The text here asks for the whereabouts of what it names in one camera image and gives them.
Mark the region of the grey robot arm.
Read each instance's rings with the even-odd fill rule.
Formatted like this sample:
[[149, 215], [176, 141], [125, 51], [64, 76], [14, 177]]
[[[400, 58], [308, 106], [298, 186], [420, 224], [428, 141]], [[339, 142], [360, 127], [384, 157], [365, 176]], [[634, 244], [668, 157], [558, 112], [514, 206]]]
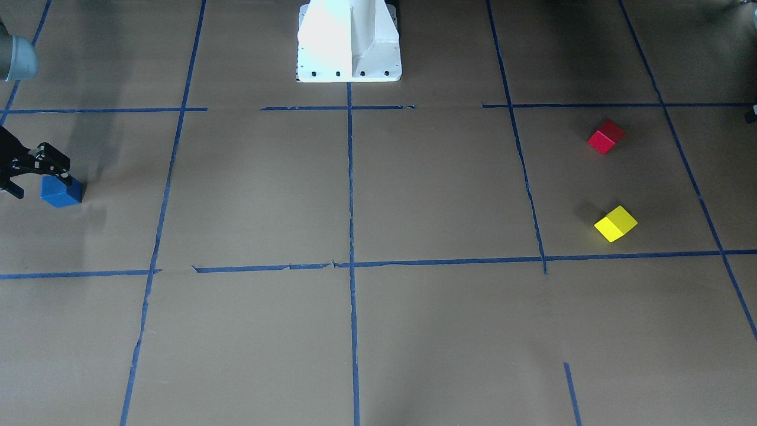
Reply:
[[[30, 80], [38, 73], [38, 57], [27, 38], [13, 35], [1, 22], [1, 75], [2, 80]], [[25, 191], [12, 178], [25, 173], [52, 176], [65, 186], [73, 184], [70, 175], [70, 158], [49, 143], [34, 149], [22, 145], [21, 140], [1, 126], [1, 189], [17, 199]]]

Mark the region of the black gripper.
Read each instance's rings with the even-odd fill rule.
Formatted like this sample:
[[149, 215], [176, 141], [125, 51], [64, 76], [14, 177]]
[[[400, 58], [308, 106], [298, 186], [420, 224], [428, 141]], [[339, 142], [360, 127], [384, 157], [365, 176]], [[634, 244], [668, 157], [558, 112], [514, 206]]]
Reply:
[[[23, 172], [14, 171], [13, 164], [16, 161], [22, 162]], [[37, 165], [38, 172], [33, 172], [33, 163]], [[22, 145], [21, 141], [3, 126], [1, 126], [1, 167], [1, 191], [8, 192], [16, 199], [24, 199], [25, 192], [23, 188], [11, 181], [11, 177], [25, 173], [53, 176], [65, 186], [72, 186], [69, 157], [49, 143], [40, 143], [34, 149], [30, 149]]]

